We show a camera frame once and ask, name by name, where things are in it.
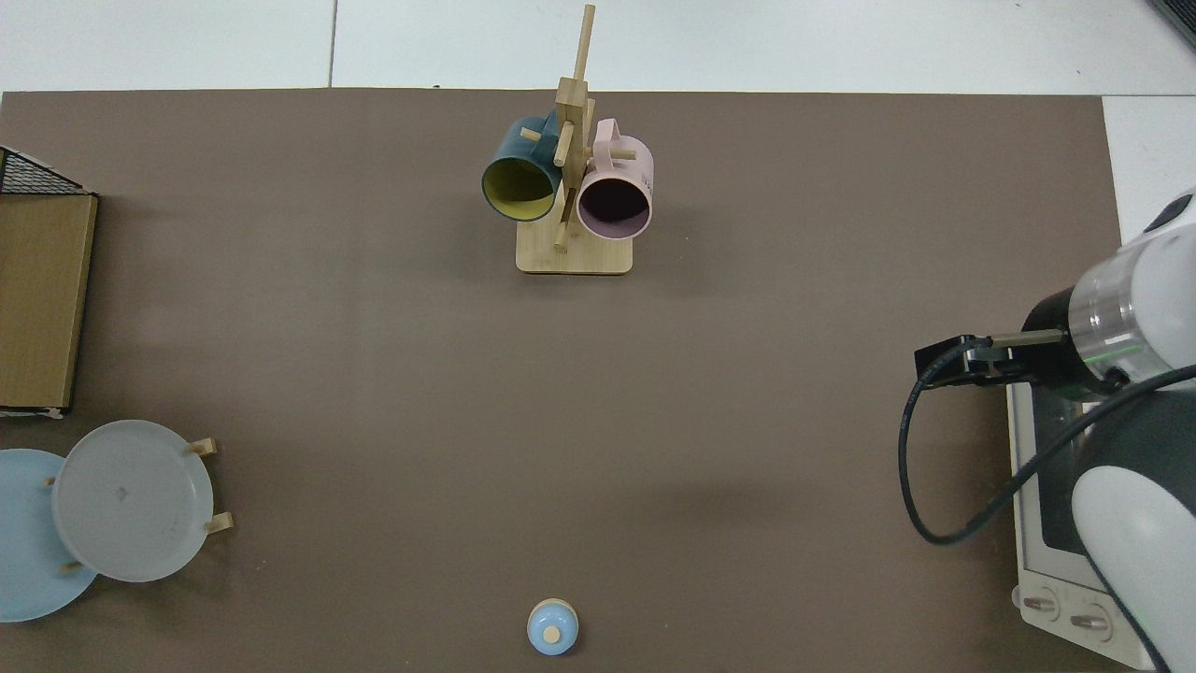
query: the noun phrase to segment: cable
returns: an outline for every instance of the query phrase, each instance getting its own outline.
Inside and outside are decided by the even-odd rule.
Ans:
[[[964,342],[963,344],[959,344],[935,359],[935,361],[926,368],[922,375],[917,378],[917,381],[914,384],[914,388],[909,393],[909,399],[905,402],[905,410],[902,412],[901,432],[897,435],[897,473],[901,478],[901,495],[905,501],[905,512],[909,514],[909,520],[914,524],[914,528],[932,545],[953,545],[975,536],[976,532],[983,528],[996,516],[999,512],[1001,512],[1001,508],[1009,504],[1018,490],[1020,490],[1021,487],[1024,487],[1025,483],[1038,472],[1038,469],[1042,467],[1044,463],[1055,458],[1055,455],[1068,447],[1072,443],[1072,440],[1078,438],[1088,427],[1117,411],[1122,406],[1142,398],[1143,396],[1153,393],[1159,388],[1166,388],[1167,386],[1179,384],[1180,381],[1196,379],[1196,365],[1191,365],[1166,374],[1160,374],[1159,377],[1147,379],[1146,381],[1141,381],[1139,384],[1125,386],[1124,388],[1117,391],[1106,398],[1099,406],[1069,423],[1060,433],[1058,438],[1051,441],[1046,449],[1038,452],[1035,458],[1030,459],[1024,466],[1021,466],[1021,470],[1018,470],[1017,475],[1001,487],[996,495],[994,495],[993,498],[988,501],[988,504],[984,506],[984,509],[977,513],[971,521],[953,533],[939,536],[927,528],[926,524],[922,522],[922,518],[917,513],[917,507],[914,504],[914,495],[910,492],[909,488],[907,449],[909,442],[909,426],[914,418],[914,405],[917,404],[919,397],[929,385],[929,381],[938,377],[939,372],[946,367],[947,363],[963,356],[972,349],[984,349],[991,344],[993,341],[988,338],[988,336],[981,336],[981,338]]]

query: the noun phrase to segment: wire basket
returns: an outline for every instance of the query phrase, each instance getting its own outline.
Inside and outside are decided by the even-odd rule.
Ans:
[[[0,194],[73,195],[90,191],[36,160],[0,146]]]

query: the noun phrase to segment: white floor tile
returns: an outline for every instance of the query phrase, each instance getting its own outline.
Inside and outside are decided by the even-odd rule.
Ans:
[[[1122,239],[1196,185],[1196,97],[1105,98]]]
[[[594,90],[1196,93],[1145,0],[599,0]],[[554,88],[581,0],[340,0],[338,86]]]

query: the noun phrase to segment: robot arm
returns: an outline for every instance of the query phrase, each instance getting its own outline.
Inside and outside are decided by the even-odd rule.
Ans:
[[[960,335],[917,351],[915,363],[922,388],[1027,381],[1080,402],[1130,393],[1129,385],[1196,366],[1196,189],[1074,287],[1043,299],[1023,331]],[[907,417],[919,392],[915,386]],[[1093,567],[1155,662],[1196,671],[1189,616],[1196,608],[1196,381],[1135,399],[1124,393],[1085,442],[1087,470],[1072,494],[1073,518]],[[962,539],[920,526],[905,485],[907,424],[898,460],[910,518],[930,542]],[[1009,497],[1029,477],[1011,482]]]

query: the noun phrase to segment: table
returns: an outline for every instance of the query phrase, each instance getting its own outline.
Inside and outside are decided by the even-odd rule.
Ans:
[[[1008,516],[921,543],[893,460],[914,349],[1018,328],[1116,246],[1100,100],[602,94],[657,158],[621,277],[518,273],[478,192],[549,104],[5,96],[0,140],[102,202],[75,412],[0,447],[212,435],[238,526],[4,629],[0,671],[1110,667],[1021,623]],[[1003,396],[929,396],[914,443],[962,521],[1008,475]],[[523,632],[549,596],[567,661]]]

